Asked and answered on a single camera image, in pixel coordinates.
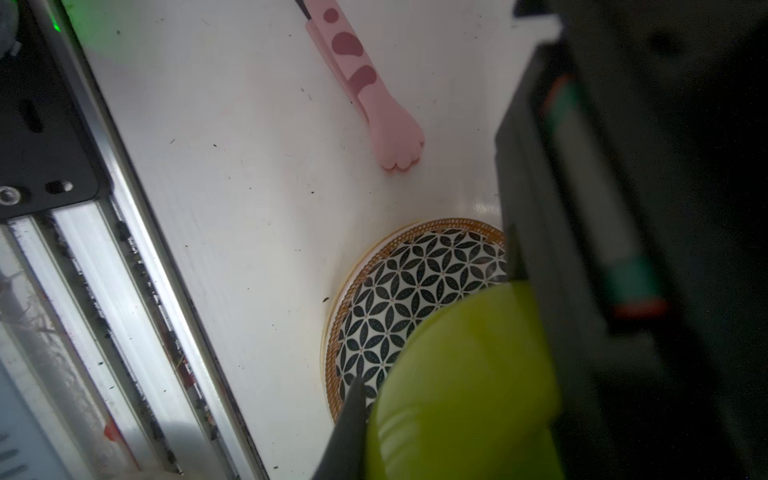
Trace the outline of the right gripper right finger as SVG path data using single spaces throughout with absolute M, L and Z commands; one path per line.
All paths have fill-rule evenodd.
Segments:
M 496 148 L 504 222 L 515 228 L 562 395 L 555 437 L 563 467 L 569 479 L 602 479 L 606 431 L 580 325 L 589 303 L 575 238 L 532 120 L 506 114 Z

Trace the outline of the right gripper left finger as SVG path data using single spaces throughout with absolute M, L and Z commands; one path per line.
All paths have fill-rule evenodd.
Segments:
M 312 479 L 362 479 L 366 420 L 364 382 L 356 377 Z

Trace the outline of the lime green bowl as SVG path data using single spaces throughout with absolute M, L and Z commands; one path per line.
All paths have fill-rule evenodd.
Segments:
M 412 333 L 369 417 L 367 479 L 561 479 L 562 401 L 527 281 L 484 289 Z

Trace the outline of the white patterned plate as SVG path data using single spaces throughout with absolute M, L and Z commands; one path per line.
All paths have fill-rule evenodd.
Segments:
M 433 313 L 507 279 L 504 233 L 478 220 L 444 218 L 385 237 L 354 267 L 330 309 L 323 385 L 333 419 L 356 378 L 377 398 L 413 332 Z

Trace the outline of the pink cat paw knife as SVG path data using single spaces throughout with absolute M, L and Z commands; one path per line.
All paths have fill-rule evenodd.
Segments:
M 425 137 L 391 95 L 350 21 L 335 0 L 297 0 L 306 30 L 351 104 L 365 121 L 372 151 L 387 171 L 407 171 L 421 158 Z

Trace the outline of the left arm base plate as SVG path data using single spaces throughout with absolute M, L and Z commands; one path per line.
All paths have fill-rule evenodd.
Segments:
M 84 115 L 31 1 L 1 4 L 1 218 L 96 199 L 108 188 Z

